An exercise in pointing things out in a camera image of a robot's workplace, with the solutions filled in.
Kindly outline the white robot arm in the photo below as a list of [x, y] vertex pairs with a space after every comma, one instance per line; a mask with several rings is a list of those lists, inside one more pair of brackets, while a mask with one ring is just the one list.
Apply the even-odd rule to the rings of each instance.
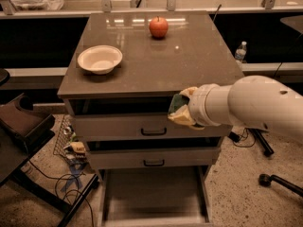
[[242, 126], [303, 141], [303, 96], [264, 76], [232, 85], [205, 84], [173, 96], [168, 119], [198, 130], [206, 126]]

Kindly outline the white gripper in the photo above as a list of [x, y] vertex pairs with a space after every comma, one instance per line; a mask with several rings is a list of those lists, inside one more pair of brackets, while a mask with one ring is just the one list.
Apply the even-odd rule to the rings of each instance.
[[183, 105], [177, 111], [169, 113], [168, 119], [194, 130], [202, 130], [204, 126], [230, 125], [230, 89], [231, 86], [218, 84], [206, 84], [198, 89], [195, 86], [188, 87], [180, 92], [181, 96], [190, 98], [188, 106]]

